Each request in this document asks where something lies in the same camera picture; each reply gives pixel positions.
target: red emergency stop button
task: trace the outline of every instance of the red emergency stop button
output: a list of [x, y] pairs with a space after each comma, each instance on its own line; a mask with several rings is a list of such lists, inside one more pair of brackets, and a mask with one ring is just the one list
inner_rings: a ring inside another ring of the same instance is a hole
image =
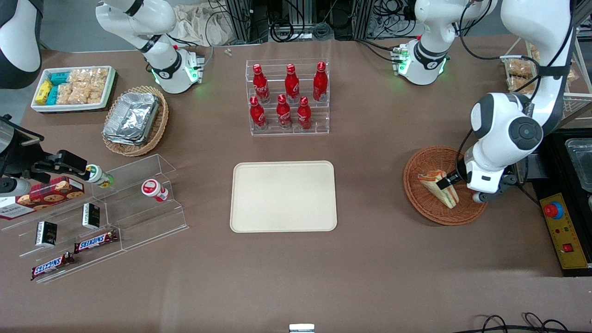
[[543, 212], [546, 216], [558, 220], [563, 217], [563, 206], [557, 201], [553, 201], [543, 207]]

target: blue snack package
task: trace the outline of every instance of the blue snack package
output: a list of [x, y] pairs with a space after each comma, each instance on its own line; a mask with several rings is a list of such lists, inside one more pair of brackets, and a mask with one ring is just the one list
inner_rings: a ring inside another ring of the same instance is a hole
[[62, 83], [66, 83], [69, 75], [69, 72], [53, 73], [49, 76], [49, 81], [53, 85], [60, 85]]
[[47, 96], [47, 102], [45, 105], [56, 105], [57, 101], [57, 85], [53, 86], [52, 90], [49, 91]]

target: small black box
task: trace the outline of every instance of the small black box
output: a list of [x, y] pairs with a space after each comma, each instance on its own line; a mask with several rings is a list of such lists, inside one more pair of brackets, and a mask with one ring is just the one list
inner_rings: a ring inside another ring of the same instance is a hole
[[51, 222], [39, 222], [37, 224], [37, 246], [56, 246], [57, 224]]
[[82, 226], [88, 229], [99, 229], [101, 224], [101, 209], [92, 203], [85, 203], [82, 211]]

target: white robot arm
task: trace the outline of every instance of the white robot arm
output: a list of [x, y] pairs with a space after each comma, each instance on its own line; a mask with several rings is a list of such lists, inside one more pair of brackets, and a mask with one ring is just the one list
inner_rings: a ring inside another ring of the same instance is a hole
[[570, 18], [569, 0], [502, 3], [501, 19], [506, 28], [539, 49], [541, 79], [534, 97], [494, 92], [473, 106], [471, 127], [478, 142], [458, 162], [460, 178], [472, 190], [498, 192], [504, 170], [531, 154], [561, 121], [574, 38]]
[[175, 49], [166, 36], [175, 28], [173, 8], [164, 0], [104, 0], [95, 10], [103, 29], [127, 40], [144, 54], [156, 82], [178, 94], [199, 80], [197, 56]]
[[43, 0], [0, 1], [0, 89], [20, 89], [41, 68], [39, 30]]
[[424, 25], [421, 39], [401, 44], [399, 53], [404, 53], [397, 68], [397, 73], [417, 85], [434, 82], [441, 73], [448, 49], [456, 37], [452, 23], [461, 19], [476, 20], [490, 14], [497, 5], [497, 0], [417, 0], [415, 15]]

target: white cloth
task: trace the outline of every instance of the white cloth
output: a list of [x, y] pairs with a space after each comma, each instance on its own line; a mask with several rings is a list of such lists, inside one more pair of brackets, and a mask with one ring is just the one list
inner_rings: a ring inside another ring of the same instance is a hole
[[[233, 41], [235, 36], [230, 25], [230, 16], [225, 12], [226, 2], [225, 0], [214, 1], [212, 3], [220, 6], [220, 8], [212, 8], [207, 1], [196, 5], [175, 6], [177, 26], [171, 36], [203, 46], [210, 46], [210, 43], [220, 46]], [[205, 37], [206, 23], [208, 24], [207, 38]]]

